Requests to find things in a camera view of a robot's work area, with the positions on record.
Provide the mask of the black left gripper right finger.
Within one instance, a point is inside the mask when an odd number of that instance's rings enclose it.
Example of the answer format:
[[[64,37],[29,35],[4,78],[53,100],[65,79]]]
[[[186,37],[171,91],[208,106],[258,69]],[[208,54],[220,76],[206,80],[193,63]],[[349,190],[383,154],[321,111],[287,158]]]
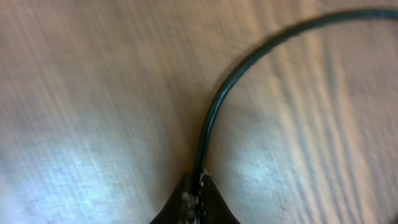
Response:
[[[200,198],[200,223],[239,224],[207,171],[200,178]]]

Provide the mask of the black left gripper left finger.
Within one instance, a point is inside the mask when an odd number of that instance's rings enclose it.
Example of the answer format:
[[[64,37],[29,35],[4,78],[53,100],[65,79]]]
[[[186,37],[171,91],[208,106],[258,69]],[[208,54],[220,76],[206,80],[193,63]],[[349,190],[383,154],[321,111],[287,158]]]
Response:
[[[195,212],[191,193],[189,174],[182,175],[171,196],[150,224],[186,224],[193,223]]]

